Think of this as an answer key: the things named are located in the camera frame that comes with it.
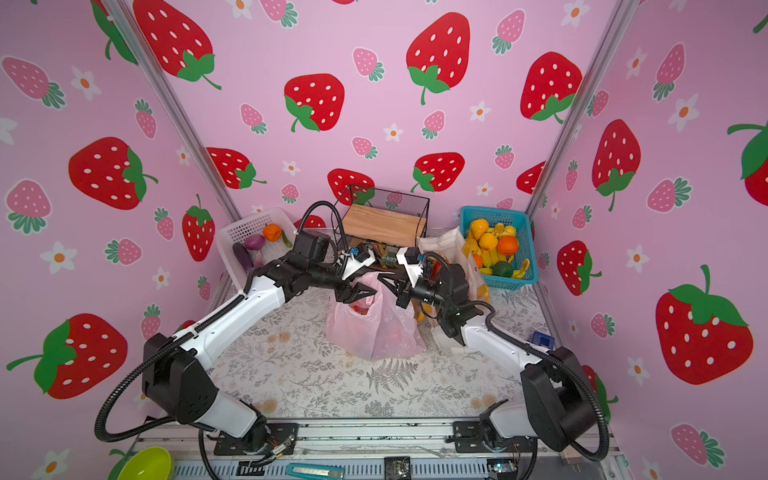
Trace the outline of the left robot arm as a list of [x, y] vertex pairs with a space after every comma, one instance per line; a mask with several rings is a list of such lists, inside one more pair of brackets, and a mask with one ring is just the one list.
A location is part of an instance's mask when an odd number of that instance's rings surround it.
[[[353, 304], [375, 295], [375, 289], [357, 281], [368, 267], [348, 248], [345, 233], [338, 238], [343, 250], [328, 263], [325, 237], [304, 227], [293, 247], [282, 257], [252, 269], [240, 292], [205, 318], [171, 337], [157, 334], [144, 346], [144, 358], [121, 380], [100, 408], [94, 425], [96, 438], [105, 443], [129, 439], [161, 425], [177, 422], [200, 430], [219, 430], [243, 441], [255, 452], [266, 441], [266, 421], [248, 404], [222, 392], [208, 374], [227, 348], [258, 321], [310, 288], [333, 292], [337, 302]], [[111, 433], [107, 420], [117, 400], [136, 380], [143, 393], [165, 411], [165, 416], [129, 430]]]

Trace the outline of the pink plastic grocery bag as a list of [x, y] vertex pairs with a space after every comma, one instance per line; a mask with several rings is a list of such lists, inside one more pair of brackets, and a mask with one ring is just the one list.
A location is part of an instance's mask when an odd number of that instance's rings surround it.
[[398, 307], [397, 297], [379, 281], [377, 273], [367, 273], [354, 284], [371, 287], [376, 293], [352, 304], [331, 301], [325, 326], [331, 343], [365, 360], [408, 358], [426, 350], [411, 303]]

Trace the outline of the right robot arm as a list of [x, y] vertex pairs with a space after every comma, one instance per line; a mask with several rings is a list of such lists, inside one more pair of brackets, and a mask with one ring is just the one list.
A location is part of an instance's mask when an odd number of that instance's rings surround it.
[[520, 378], [523, 404], [500, 401], [479, 417], [479, 436], [489, 450], [503, 450], [516, 437], [531, 437], [557, 452], [571, 447], [591, 461], [608, 456], [606, 414], [573, 352], [565, 347], [547, 350], [495, 325], [496, 309], [470, 299], [461, 265], [416, 247], [400, 249], [397, 260], [403, 273], [379, 277], [397, 306], [432, 306], [429, 316], [448, 339]]

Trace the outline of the white canvas tote bag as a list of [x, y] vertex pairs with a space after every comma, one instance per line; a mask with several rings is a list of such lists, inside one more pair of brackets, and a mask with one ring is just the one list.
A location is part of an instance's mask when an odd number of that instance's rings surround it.
[[441, 283], [442, 295], [450, 300], [452, 320], [446, 336], [454, 333], [454, 337], [462, 342], [460, 327], [470, 318], [469, 314], [482, 315], [487, 310], [470, 306], [460, 311], [458, 307], [466, 306], [472, 301], [490, 302], [489, 288], [482, 278], [474, 257], [469, 252], [466, 239], [461, 235], [460, 228], [456, 227], [436, 236], [419, 238], [417, 247], [422, 253], [435, 253], [450, 266], [449, 273], [440, 273], [443, 265], [431, 260], [429, 278], [431, 281]]

